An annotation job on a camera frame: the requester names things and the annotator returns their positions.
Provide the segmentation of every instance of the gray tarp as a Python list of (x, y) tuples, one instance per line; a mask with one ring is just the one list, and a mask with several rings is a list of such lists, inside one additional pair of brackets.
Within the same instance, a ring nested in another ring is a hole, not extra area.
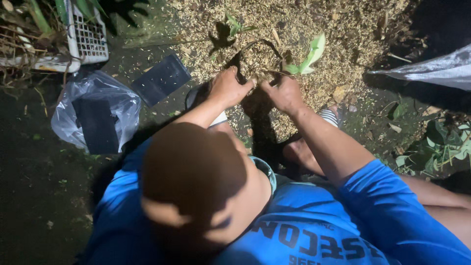
[(371, 71), (394, 78), (422, 81), (471, 91), (471, 44), (453, 53), (388, 71)]

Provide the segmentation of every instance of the blue shirt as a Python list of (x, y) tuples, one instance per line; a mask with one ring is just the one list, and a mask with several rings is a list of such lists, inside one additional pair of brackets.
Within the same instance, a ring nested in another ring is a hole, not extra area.
[[(140, 207), (138, 176), (149, 143), (125, 158), (97, 205), (84, 264), (167, 263)], [(338, 194), (295, 183), (278, 188), (265, 214), (214, 263), (471, 264), (471, 251), (375, 160)]]

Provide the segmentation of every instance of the plastic bag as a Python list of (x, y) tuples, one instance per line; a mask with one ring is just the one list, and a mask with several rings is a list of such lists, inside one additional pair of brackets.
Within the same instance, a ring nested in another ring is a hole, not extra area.
[(139, 125), (141, 99), (137, 94), (102, 71), (79, 72), (67, 82), (64, 95), (56, 107), (51, 120), (52, 130), (64, 141), (85, 148), (82, 127), (77, 127), (77, 116), (72, 101), (78, 99), (105, 99), (110, 104), (111, 114), (117, 117), (116, 134), (118, 152), (136, 132)]
[(398, 67), (388, 71), (371, 71), (394, 78), (422, 81), (471, 90), (471, 44), (453, 53), (421, 63)]

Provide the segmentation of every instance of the twig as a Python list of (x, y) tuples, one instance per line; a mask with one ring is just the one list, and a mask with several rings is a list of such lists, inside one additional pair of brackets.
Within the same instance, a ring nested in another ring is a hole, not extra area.
[(391, 57), (396, 58), (396, 59), (399, 59), (399, 60), (403, 60), (403, 61), (408, 62), (408, 63), (412, 63), (411, 60), (407, 60), (407, 59), (401, 58), (401, 57), (399, 57), (399, 56), (397, 56), (397, 55), (394, 55), (394, 54), (392, 54), (392, 53), (390, 53), (390, 52), (388, 53), (388, 56), (391, 56)]
[(167, 41), (162, 43), (135, 43), (135, 44), (125, 44), (123, 48), (145, 48), (150, 46), (162, 46), (162, 45), (177, 45), (177, 44), (185, 44), (185, 43), (192, 43), (192, 42), (203, 42), (203, 41), (210, 41), (211, 39), (201, 39), (201, 40), (194, 40), (194, 41)]
[(29, 35), (29, 34), (22, 33), (22, 32), (16, 31), (16, 30), (13, 30), (13, 29), (11, 29), (11, 28), (9, 28), (9, 27), (5, 27), (5, 26), (1, 26), (1, 25), (0, 25), (0, 28), (8, 29), (8, 30), (10, 30), (10, 31), (12, 31), (12, 32), (14, 32), (14, 33), (16, 33), (16, 34), (18, 34), (18, 35), (23, 35), (23, 36), (25, 36), (25, 37), (30, 37), (30, 38), (37, 39), (37, 40), (39, 39), (38, 37), (31, 36), (31, 35)]
[(34, 90), (36, 90), (36, 92), (41, 96), (42, 104), (44, 105), (44, 113), (46, 114), (46, 117), (47, 117), (48, 109), (46, 108), (46, 102), (44, 101), (44, 97), (42, 96), (41, 92), (39, 92), (39, 90), (36, 87), (34, 87)]
[(14, 43), (12, 43), (12, 42), (9, 42), (9, 41), (3, 40), (3, 39), (0, 39), (0, 42), (5, 43), (5, 44), (8, 44), (8, 45), (12, 45), (13, 47), (22, 48), (22, 49), (34, 50), (34, 51), (40, 51), (40, 52), (48, 52), (47, 50), (39, 50), (39, 49), (35, 49), (35, 48), (33, 48), (33, 47), (31, 47), (31, 48), (25, 48), (25, 47), (23, 47), (23, 46), (21, 46), (21, 45), (14, 44)]

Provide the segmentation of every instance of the plastic basket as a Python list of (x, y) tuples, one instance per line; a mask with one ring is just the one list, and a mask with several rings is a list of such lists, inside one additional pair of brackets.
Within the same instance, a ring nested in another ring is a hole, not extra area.
[[(85, 23), (82, 13), (76, 4), (70, 0), (64, 0), (65, 8), (69, 18), (67, 27), (67, 42), (69, 52), (72, 55), (72, 63), (67, 70), (68, 73), (77, 72), (80, 65), (99, 63), (108, 60), (108, 46), (106, 44), (105, 23), (101, 20), (100, 12), (93, 8), (97, 23)], [(65, 72), (70, 63), (69, 56), (58, 54), (57, 56), (44, 56), (38, 58), (33, 65), (34, 69)], [(0, 65), (15, 66), (24, 62), (24, 57), (12, 59), (0, 58)]]

